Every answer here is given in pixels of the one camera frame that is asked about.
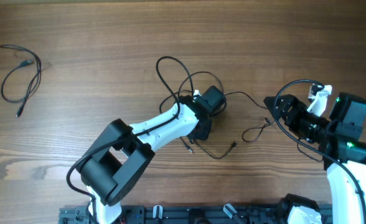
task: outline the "wooden table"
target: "wooden table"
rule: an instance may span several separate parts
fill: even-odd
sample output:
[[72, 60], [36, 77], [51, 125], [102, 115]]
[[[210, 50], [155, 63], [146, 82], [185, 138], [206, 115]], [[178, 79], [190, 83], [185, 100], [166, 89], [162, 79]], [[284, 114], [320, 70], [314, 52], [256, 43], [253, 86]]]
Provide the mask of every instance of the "wooden table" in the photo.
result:
[[[55, 223], [59, 208], [87, 203], [67, 187], [68, 168], [114, 119], [129, 124], [158, 114], [168, 95], [155, 71], [163, 55], [181, 59], [191, 72], [214, 72], [226, 92], [245, 91], [260, 103], [300, 78], [333, 85], [324, 116], [340, 91], [366, 98], [366, 2], [0, 6], [0, 44], [23, 45], [44, 64], [21, 118], [15, 119], [19, 105], [0, 96], [0, 223]], [[24, 57], [0, 49], [0, 85]], [[162, 62], [161, 72], [174, 90], [185, 78], [172, 61]], [[33, 67], [13, 74], [6, 95], [21, 97], [33, 74]], [[194, 78], [196, 89], [210, 85], [216, 85], [210, 76]], [[306, 100], [308, 88], [288, 92]], [[123, 204], [265, 203], [287, 193], [331, 203], [322, 163], [299, 153], [276, 126], [252, 144], [240, 139], [265, 116], [271, 117], [244, 96], [228, 97], [204, 146], [221, 154], [238, 140], [232, 153], [216, 161], [173, 141], [157, 152]], [[77, 174], [73, 181], [83, 187]]]

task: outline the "wooden tabletop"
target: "wooden tabletop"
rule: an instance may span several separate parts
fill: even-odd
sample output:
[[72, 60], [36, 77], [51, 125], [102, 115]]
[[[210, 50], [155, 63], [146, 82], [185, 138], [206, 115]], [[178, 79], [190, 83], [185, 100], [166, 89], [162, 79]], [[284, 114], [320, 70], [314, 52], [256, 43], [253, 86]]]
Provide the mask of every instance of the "wooden tabletop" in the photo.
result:
[[[213, 72], [226, 92], [245, 91], [259, 103], [301, 78], [333, 86], [324, 116], [340, 91], [366, 99], [366, 2], [0, 6], [1, 44], [33, 50], [43, 72], [20, 118], [15, 118], [19, 104], [0, 96], [0, 223], [55, 223], [59, 208], [88, 202], [65, 183], [69, 167], [114, 119], [130, 124], [158, 115], [168, 95], [155, 71], [163, 55], [179, 58], [191, 72]], [[0, 86], [24, 58], [0, 49]], [[160, 67], [177, 90], [184, 70], [170, 60]], [[5, 94], [22, 97], [34, 70], [16, 71]], [[200, 91], [216, 85], [207, 75], [193, 79]], [[306, 101], [308, 89], [298, 85], [288, 92]], [[299, 153], [275, 125], [257, 142], [241, 140], [242, 132], [262, 125], [264, 117], [271, 116], [248, 98], [229, 96], [204, 146], [216, 155], [235, 140], [238, 146], [216, 161], [195, 146], [189, 153], [175, 140], [157, 151], [122, 204], [275, 203], [288, 193], [331, 203], [322, 163]], [[366, 142], [366, 122], [361, 140]], [[115, 155], [124, 160], [120, 152]], [[73, 182], [84, 187], [78, 174]]]

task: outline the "white plastic part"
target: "white plastic part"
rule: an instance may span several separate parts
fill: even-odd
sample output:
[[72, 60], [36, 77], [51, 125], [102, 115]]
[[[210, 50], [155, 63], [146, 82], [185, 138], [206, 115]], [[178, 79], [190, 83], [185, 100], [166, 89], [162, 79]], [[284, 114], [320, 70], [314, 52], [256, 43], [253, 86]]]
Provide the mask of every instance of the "white plastic part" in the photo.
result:
[[[351, 171], [364, 192], [366, 204], [366, 165], [348, 161], [343, 164]], [[337, 164], [327, 169], [332, 194], [332, 218], [334, 224], [364, 224], [362, 204], [356, 186], [347, 173]]]
[[321, 215], [312, 208], [294, 206], [289, 213], [288, 224], [322, 224]]
[[[87, 189], [89, 193], [93, 194], [96, 197], [96, 217], [99, 224], [112, 223], [121, 215], [122, 212], [121, 202], [118, 202], [116, 205], [111, 207], [108, 205], [104, 206], [100, 202], [100, 197], [98, 196], [98, 194], [89, 186], [87, 186]], [[88, 209], [89, 212], [93, 214], [92, 202], [90, 202]]]
[[[133, 134], [136, 134], [161, 124], [171, 119], [176, 113], [177, 104], [174, 104], [171, 109], [153, 119], [138, 124], [130, 124], [133, 128], [132, 132]], [[155, 152], [171, 142], [173, 139], [190, 134], [197, 126], [198, 121], [197, 117], [195, 117], [195, 113], [190, 110], [188, 106], [181, 104], [181, 112], [177, 119], [174, 119], [170, 123], [151, 131], [149, 134], [138, 136], [138, 138], [141, 142], [150, 144], [151, 149]]]
[[328, 96], [331, 95], [332, 86], [325, 85], [324, 89], [318, 91], [315, 95], [312, 94], [312, 86], [310, 86], [308, 96], [309, 100], [311, 100], [312, 103], [307, 108], [307, 112], [314, 113], [317, 116], [321, 116], [323, 112], [326, 110]]

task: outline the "wood grain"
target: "wood grain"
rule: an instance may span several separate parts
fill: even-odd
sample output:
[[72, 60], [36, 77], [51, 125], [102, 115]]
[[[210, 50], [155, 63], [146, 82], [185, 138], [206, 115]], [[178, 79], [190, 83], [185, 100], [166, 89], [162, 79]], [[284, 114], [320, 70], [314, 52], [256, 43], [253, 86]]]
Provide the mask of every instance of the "wood grain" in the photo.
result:
[[[0, 44], [8, 43], [35, 51], [45, 69], [21, 118], [14, 119], [19, 105], [0, 96], [0, 223], [54, 223], [58, 208], [88, 201], [67, 187], [68, 168], [114, 119], [129, 124], [158, 114], [168, 94], [154, 69], [163, 55], [191, 72], [214, 72], [226, 91], [245, 91], [259, 102], [300, 78], [333, 85], [332, 97], [346, 91], [366, 98], [366, 2], [0, 6]], [[24, 57], [0, 49], [0, 84]], [[174, 62], [162, 62], [161, 72], [175, 90], [185, 78]], [[33, 74], [31, 67], [13, 74], [6, 95], [22, 96]], [[194, 81], [202, 91], [215, 84], [206, 75]], [[308, 88], [289, 92], [305, 100]], [[265, 116], [244, 96], [229, 96], [204, 146], [221, 154]], [[239, 141], [221, 161], [194, 151], [180, 141], [158, 151], [123, 204], [277, 202], [287, 193], [331, 202], [322, 164], [298, 153], [275, 126], [253, 144]]]

